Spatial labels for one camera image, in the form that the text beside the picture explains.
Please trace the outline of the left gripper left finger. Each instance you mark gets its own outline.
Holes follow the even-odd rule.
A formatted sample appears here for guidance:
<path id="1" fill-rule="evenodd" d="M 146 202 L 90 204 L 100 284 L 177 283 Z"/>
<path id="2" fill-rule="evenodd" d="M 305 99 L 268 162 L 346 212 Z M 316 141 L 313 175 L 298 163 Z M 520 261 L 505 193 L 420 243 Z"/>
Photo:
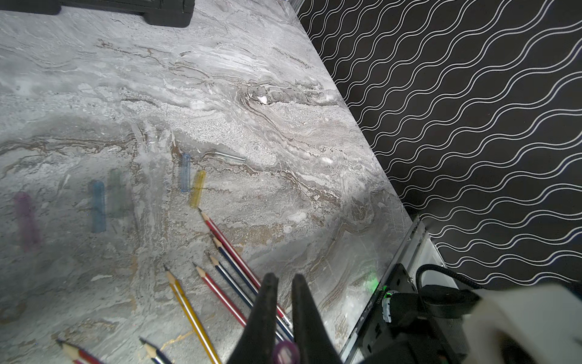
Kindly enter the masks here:
<path id="1" fill-rule="evenodd" d="M 276 341 L 278 278 L 268 273 L 249 316 L 246 327 L 230 355 L 232 363 L 272 363 Z"/>

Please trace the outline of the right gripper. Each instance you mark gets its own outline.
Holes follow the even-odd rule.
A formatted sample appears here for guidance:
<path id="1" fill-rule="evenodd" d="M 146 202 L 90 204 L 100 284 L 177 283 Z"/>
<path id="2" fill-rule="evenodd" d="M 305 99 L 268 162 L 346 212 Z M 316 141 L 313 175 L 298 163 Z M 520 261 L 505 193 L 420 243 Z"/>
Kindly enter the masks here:
<path id="1" fill-rule="evenodd" d="M 472 291 L 388 294 L 359 345 L 362 362 L 463 362 L 469 349 L 462 319 L 479 301 Z"/>

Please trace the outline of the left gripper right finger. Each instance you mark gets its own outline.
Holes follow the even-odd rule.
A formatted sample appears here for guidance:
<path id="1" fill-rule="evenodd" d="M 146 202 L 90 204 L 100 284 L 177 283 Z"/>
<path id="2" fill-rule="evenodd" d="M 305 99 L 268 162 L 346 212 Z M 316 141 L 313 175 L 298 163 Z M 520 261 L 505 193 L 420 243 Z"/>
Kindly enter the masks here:
<path id="1" fill-rule="evenodd" d="M 341 363 L 327 335 L 305 277 L 292 281 L 293 335 L 301 363 Z"/>

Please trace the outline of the light blue capped pencil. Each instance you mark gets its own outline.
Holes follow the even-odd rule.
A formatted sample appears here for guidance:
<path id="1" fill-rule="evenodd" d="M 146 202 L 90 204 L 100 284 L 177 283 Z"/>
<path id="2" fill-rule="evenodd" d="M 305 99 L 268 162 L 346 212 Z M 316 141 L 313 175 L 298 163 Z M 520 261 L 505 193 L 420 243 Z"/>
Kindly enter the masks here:
<path id="1" fill-rule="evenodd" d="M 139 338 L 139 341 L 145 348 L 149 358 L 155 364 L 172 364 L 172 362 L 161 352 L 160 349 L 150 344 L 144 338 Z"/>

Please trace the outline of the purple transparent pencil cap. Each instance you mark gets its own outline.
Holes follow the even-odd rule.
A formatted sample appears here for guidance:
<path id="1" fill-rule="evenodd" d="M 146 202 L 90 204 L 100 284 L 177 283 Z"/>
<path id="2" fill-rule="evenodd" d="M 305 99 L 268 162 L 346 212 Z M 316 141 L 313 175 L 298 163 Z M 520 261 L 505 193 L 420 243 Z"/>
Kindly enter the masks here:
<path id="1" fill-rule="evenodd" d="M 24 191 L 16 193 L 13 200 L 21 236 L 21 246 L 25 252 L 36 249 L 42 243 L 42 235 L 36 220 L 33 200 Z"/>

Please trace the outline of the yellow transparent pencil cap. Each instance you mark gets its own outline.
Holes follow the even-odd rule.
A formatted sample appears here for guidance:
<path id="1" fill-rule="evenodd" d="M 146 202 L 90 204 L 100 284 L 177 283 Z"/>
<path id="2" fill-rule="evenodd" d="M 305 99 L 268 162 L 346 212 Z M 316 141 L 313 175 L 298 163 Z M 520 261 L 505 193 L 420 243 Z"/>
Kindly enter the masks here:
<path id="1" fill-rule="evenodd" d="M 206 181 L 206 171 L 205 170 L 197 171 L 189 194 L 189 206 L 193 209 L 198 209 L 200 205 L 205 181 Z"/>

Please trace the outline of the clear blue pencil cap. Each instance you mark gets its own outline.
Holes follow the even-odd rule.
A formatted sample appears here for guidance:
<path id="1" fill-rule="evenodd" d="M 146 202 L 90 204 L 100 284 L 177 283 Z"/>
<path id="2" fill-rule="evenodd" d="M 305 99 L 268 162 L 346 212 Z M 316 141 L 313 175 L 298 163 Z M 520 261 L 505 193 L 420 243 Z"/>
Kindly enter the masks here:
<path id="1" fill-rule="evenodd" d="M 180 191 L 182 193 L 188 193 L 190 191 L 190 166 L 191 155 L 184 153 L 181 156 L 180 162 Z"/>

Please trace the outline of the clear transparent pencil cap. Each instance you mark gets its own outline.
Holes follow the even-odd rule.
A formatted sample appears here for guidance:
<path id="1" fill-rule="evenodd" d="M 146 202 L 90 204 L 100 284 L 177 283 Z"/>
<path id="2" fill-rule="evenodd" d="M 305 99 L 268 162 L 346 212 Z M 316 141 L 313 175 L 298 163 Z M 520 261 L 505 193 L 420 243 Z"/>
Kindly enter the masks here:
<path id="1" fill-rule="evenodd" d="M 219 152 L 219 151 L 208 151 L 206 153 L 204 153 L 202 155 L 203 158 L 209 157 L 209 158 L 216 158 L 216 159 L 221 159 L 225 162 L 233 162 L 233 163 L 239 163 L 239 164 L 244 164 L 246 163 L 246 158 L 241 157 L 241 156 L 235 156 L 229 153 L 223 153 L 223 152 Z"/>

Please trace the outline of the light blue transparent cap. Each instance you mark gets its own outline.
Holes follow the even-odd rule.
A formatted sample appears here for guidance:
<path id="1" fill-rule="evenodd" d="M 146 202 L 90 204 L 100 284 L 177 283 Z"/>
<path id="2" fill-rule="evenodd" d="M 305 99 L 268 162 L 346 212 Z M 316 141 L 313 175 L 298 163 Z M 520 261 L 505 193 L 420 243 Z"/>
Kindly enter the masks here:
<path id="1" fill-rule="evenodd" d="M 92 180 L 91 190 L 91 218 L 92 233 L 106 231 L 105 185 L 101 180 Z"/>

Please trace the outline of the green transparent pencil cap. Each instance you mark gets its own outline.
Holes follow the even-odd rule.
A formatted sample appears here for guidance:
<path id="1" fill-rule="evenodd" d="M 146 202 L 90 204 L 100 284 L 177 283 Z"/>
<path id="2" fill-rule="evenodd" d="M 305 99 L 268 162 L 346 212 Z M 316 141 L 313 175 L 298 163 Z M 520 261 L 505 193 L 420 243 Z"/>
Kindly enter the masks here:
<path id="1" fill-rule="evenodd" d="M 109 213 L 112 218 L 119 218 L 125 209 L 124 185 L 122 173 L 118 168 L 109 171 Z"/>

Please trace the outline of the black plastic tool case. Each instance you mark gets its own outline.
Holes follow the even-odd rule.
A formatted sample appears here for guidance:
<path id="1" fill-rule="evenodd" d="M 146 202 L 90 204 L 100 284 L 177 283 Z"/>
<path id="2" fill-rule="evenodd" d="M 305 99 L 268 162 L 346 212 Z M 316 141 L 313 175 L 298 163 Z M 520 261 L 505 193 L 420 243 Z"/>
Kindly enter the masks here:
<path id="1" fill-rule="evenodd" d="M 195 4 L 195 0 L 1 0 L 1 10 L 58 15 L 68 6 L 140 15 L 150 25 L 185 28 Z"/>

